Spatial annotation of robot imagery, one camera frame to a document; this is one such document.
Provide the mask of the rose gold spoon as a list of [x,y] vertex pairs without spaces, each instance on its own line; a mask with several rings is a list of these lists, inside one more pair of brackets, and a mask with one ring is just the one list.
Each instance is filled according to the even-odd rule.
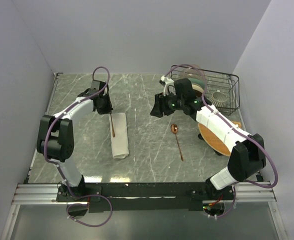
[[181,146],[180,146],[180,143],[179,143],[179,140],[178,140],[178,135],[177,135],[179,128],[178,128],[178,126],[175,123],[173,123],[170,126],[170,130],[175,135],[177,147],[178,147],[178,150],[179,150],[180,159],[183,162],[184,161],[184,157],[183,157],[183,153],[182,153]]

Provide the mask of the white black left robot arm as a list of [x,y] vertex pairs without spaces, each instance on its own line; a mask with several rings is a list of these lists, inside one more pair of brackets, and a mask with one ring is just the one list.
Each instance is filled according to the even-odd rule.
[[112,110],[108,83],[93,80],[90,88],[81,92],[67,108],[40,119],[36,150],[57,168],[62,178],[61,191],[75,201],[84,199],[86,184],[72,158],[74,124],[92,112],[104,115]]

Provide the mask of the white cloth napkin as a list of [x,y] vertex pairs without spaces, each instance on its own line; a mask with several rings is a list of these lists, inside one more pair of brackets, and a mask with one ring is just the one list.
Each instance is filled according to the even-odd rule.
[[129,152],[127,117],[124,112],[112,113],[115,137],[112,136],[112,126],[109,115],[111,152],[113,159],[124,159]]

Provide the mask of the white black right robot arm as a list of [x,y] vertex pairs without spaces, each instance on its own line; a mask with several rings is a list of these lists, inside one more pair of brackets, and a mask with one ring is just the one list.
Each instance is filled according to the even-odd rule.
[[230,152],[227,166],[205,181],[205,192],[210,199],[219,198],[227,186],[244,182],[266,166],[263,138],[242,130],[221,115],[205,97],[197,97],[189,79],[174,81],[162,76],[159,82],[163,85],[163,91],[154,96],[151,116],[161,118],[175,111],[183,111],[209,129]]

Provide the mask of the rose gold fork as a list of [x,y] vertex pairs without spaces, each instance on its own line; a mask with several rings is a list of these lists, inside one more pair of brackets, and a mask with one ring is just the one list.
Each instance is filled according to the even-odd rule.
[[115,134],[114,123],[113,123],[113,115],[112,113],[110,113],[109,115],[110,115],[111,133],[112,133],[112,137],[114,138],[116,134]]

